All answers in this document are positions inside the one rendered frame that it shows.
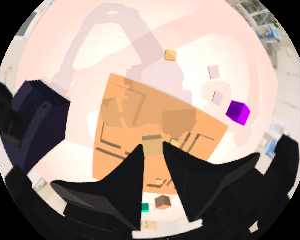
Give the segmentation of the purple cube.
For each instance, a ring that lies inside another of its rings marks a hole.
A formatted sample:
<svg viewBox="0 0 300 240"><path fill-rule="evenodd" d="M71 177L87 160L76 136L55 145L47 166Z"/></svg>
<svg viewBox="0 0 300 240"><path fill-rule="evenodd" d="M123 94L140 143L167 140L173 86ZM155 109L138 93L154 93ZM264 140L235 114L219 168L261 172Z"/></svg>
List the purple cube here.
<svg viewBox="0 0 300 240"><path fill-rule="evenodd" d="M237 121L237 123L245 125L247 117L249 117L250 109L247 108L246 104L241 103L241 101L231 100L231 104L225 115L229 117L230 120Z"/></svg>

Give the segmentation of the small green cube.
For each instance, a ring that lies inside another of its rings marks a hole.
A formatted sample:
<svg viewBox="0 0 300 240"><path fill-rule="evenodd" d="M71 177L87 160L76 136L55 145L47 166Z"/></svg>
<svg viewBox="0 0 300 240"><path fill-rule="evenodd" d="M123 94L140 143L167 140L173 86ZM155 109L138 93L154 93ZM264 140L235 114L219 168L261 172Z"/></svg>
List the small green cube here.
<svg viewBox="0 0 300 240"><path fill-rule="evenodd" d="M149 213L149 204L147 204L147 203L142 204L141 212Z"/></svg>

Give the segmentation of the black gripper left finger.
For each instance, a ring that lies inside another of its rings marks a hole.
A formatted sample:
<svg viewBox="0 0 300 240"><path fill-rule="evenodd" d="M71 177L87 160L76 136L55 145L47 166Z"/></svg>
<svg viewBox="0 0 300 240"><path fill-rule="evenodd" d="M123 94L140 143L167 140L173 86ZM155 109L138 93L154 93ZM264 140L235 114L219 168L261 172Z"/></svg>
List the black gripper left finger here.
<svg viewBox="0 0 300 240"><path fill-rule="evenodd" d="M66 203L90 211L110 213L129 225L134 232L141 231L143 176L145 156L142 144L127 155L118 167L99 181L51 180L50 187Z"/></svg>

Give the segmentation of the small tan square block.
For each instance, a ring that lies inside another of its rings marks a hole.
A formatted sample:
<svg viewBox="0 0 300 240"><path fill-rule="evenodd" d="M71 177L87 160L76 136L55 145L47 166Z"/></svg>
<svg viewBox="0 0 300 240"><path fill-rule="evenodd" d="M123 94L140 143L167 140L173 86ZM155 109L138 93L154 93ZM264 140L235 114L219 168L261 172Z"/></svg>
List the small tan square block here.
<svg viewBox="0 0 300 240"><path fill-rule="evenodd" d="M169 143L175 145L175 147L178 147L179 140L178 139L174 139L174 137L171 137Z"/></svg>
<svg viewBox="0 0 300 240"><path fill-rule="evenodd" d="M157 180L157 184L163 184L163 180L162 179L158 179L158 177L155 177L155 180Z"/></svg>
<svg viewBox="0 0 300 240"><path fill-rule="evenodd" d="M163 155L163 137L161 133L155 133L155 135L143 135L141 136L141 143L143 156L150 157Z"/></svg>
<svg viewBox="0 0 300 240"><path fill-rule="evenodd" d="M177 53L175 53L174 49L166 49L165 60L175 61L175 56L177 56Z"/></svg>

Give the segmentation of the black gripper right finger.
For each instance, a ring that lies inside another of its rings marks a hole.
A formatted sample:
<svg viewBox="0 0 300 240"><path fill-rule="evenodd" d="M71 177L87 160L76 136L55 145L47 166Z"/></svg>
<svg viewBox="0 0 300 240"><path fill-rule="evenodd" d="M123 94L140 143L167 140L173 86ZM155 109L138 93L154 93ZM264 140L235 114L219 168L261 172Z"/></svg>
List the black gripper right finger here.
<svg viewBox="0 0 300 240"><path fill-rule="evenodd" d="M163 141L162 147L166 167L189 224L201 220L199 215L210 207L219 192L255 167L261 155L253 152L241 159L211 164L167 141Z"/></svg>

